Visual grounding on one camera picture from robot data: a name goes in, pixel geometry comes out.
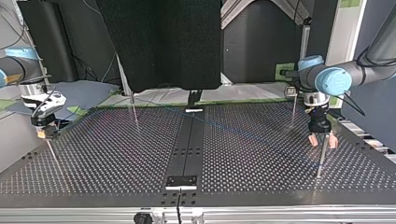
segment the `cable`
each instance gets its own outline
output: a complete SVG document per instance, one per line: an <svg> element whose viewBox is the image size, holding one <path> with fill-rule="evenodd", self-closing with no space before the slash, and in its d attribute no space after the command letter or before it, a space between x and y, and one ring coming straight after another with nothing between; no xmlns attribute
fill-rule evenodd
<svg viewBox="0 0 396 224"><path fill-rule="evenodd" d="M0 48L0 50L2 50L2 49L7 49L7 48L9 48L9 47L12 47L12 46L16 45L16 44L23 38L24 32L25 32L25 23L24 23L24 21L23 21L23 26L22 26L22 27L23 27L23 28L22 28L22 33L21 33L20 37L18 37L18 39L17 39L14 43L9 44L9 45L7 45L7 46L4 46L4 47Z"/></svg>
<svg viewBox="0 0 396 224"><path fill-rule="evenodd" d="M48 99L52 96L52 94L55 92L56 87L53 88L52 92L49 94L49 96L43 101L41 102L41 104L35 108L35 111L33 111L32 113L32 118L35 118L35 114L37 113L38 109L40 109L41 106L43 106L44 103L46 103L48 101Z"/></svg>
<svg viewBox="0 0 396 224"><path fill-rule="evenodd" d="M82 0L85 4L85 6L87 6L88 8L90 8L92 11L96 12L97 14L99 14L100 16L102 16L102 14L96 10L95 8L91 7L85 0Z"/></svg>
<svg viewBox="0 0 396 224"><path fill-rule="evenodd" d="M67 116L67 117L64 118L64 119L60 119L60 120L58 121L57 130L59 130L59 128L61 127L61 122L62 122L62 121L66 121L67 119L69 119L70 117L72 117L73 115L75 115L80 109L81 109L81 107L78 106L77 109L75 110L75 112L73 112L71 115Z"/></svg>
<svg viewBox="0 0 396 224"><path fill-rule="evenodd" d="M92 11L96 12L97 14L99 14L99 15L101 16L101 18L102 18L102 13L100 13L98 10L96 10L95 8L93 8L92 6L90 6L90 5L86 2L86 0L82 0L82 2L84 2L85 6L87 6L88 8L90 8ZM108 73L110 72L110 69L111 69L111 67L112 67L112 65L113 65L114 60L116 59L116 57L117 57L117 52L114 50L113 59L111 60L111 63L110 63L110 65L108 66L108 68L107 68L107 70L106 70L106 72L105 72L105 74L104 74L104 76L103 76L101 82L104 82L106 76L107 76Z"/></svg>
<svg viewBox="0 0 396 224"><path fill-rule="evenodd" d="M105 80L105 78L107 77L108 72L110 71L110 68L112 67L112 65L113 65L113 63L114 63L114 60L116 59L116 56L117 56L117 54L114 53L113 59L111 60L111 63L110 63L110 65L108 66L107 71L105 72L105 75L102 77L102 80L101 80L100 82L103 82L103 81Z"/></svg>
<svg viewBox="0 0 396 224"><path fill-rule="evenodd" d="M98 81L98 76L96 73L93 71L93 69L84 61L82 61L78 56L73 54L73 57L75 60L81 65L81 67L84 69L85 77L84 80L87 80L87 76L92 77L95 81Z"/></svg>
<svg viewBox="0 0 396 224"><path fill-rule="evenodd" d="M356 64L360 67L364 68L373 68L373 67L392 67L396 66L396 58L393 59L385 59L384 61L388 61L387 63L375 63L371 59L367 57L367 51L369 50L371 46L367 47L364 51L361 52L361 54L358 56L358 59L356 60ZM369 64L363 63L361 59L365 59Z"/></svg>
<svg viewBox="0 0 396 224"><path fill-rule="evenodd" d="M341 98L340 96L335 96L335 98L342 100L343 102L345 102L347 105L349 105L350 107L352 107L354 110L356 110L358 113L360 113L362 116L366 116L366 114L364 113L364 111L358 106L358 104L356 104L356 102L347 94L344 94L346 98L348 98L352 103L346 101L345 99Z"/></svg>
<svg viewBox="0 0 396 224"><path fill-rule="evenodd" d="M178 194L176 211L177 211L178 224L182 224L179 204L180 204L180 193Z"/></svg>
<svg viewBox="0 0 396 224"><path fill-rule="evenodd" d="M6 119L6 118L8 118L9 116L14 115L15 113L16 113L16 112L12 112L11 114L5 115L5 116L3 116L2 118L0 118L0 120Z"/></svg>

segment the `black curtain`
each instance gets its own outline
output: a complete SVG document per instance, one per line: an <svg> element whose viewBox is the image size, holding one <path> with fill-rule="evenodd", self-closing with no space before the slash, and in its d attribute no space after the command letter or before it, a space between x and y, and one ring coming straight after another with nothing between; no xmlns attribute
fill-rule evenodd
<svg viewBox="0 0 396 224"><path fill-rule="evenodd" d="M220 85L219 0L96 0L134 92Z"/></svg>

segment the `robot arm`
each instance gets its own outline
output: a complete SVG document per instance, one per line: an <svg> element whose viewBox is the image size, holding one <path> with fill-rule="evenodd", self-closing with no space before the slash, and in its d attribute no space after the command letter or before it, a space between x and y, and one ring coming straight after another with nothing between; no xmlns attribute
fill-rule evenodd
<svg viewBox="0 0 396 224"><path fill-rule="evenodd" d="M54 113L63 107L66 98L58 91L48 90L33 48L6 49L6 57L0 59L0 88L9 85L18 85L24 105L33 111L32 124L39 137L46 137L42 133L55 121Z"/></svg>
<svg viewBox="0 0 396 224"><path fill-rule="evenodd" d="M311 133L330 133L332 125L326 119L330 96L343 95L353 86L365 85L394 77L396 73L396 6L373 44L357 61L326 66L320 56L304 58L298 63L298 73L304 104L311 117Z"/></svg>
<svg viewBox="0 0 396 224"><path fill-rule="evenodd" d="M396 7L376 36L373 44L357 61L331 67L320 56L299 61L302 87L327 95L342 95L352 86L385 80L396 74Z"/></svg>

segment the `perforated metal table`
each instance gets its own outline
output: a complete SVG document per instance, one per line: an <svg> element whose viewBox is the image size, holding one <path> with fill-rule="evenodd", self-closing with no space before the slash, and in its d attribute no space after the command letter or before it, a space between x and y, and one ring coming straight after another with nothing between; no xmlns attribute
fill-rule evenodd
<svg viewBox="0 0 396 224"><path fill-rule="evenodd" d="M394 205L396 166L335 125L315 179L319 148L292 104L99 108L0 174L0 208L167 208ZM168 176L196 175L197 190L166 191Z"/></svg>

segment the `metal plate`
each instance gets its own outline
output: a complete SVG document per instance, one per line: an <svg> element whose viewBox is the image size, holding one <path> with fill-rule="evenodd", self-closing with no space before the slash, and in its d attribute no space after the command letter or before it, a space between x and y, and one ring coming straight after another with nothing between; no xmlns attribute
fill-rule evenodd
<svg viewBox="0 0 396 224"><path fill-rule="evenodd" d="M114 196L124 197L129 205L159 206L183 122L179 109L172 110L176 112L137 108L138 122L131 108L95 110L52 142L59 160L47 148L33 153L21 168L3 178L0 195L107 200Z"/></svg>
<svg viewBox="0 0 396 224"><path fill-rule="evenodd" d="M339 148L328 150L316 179L320 147L309 145L308 121L302 106L292 121L291 103L206 106L204 133L191 134L202 135L203 142L189 145L204 149L194 203L396 203L396 166L357 147L336 125ZM186 169L193 170L189 164Z"/></svg>

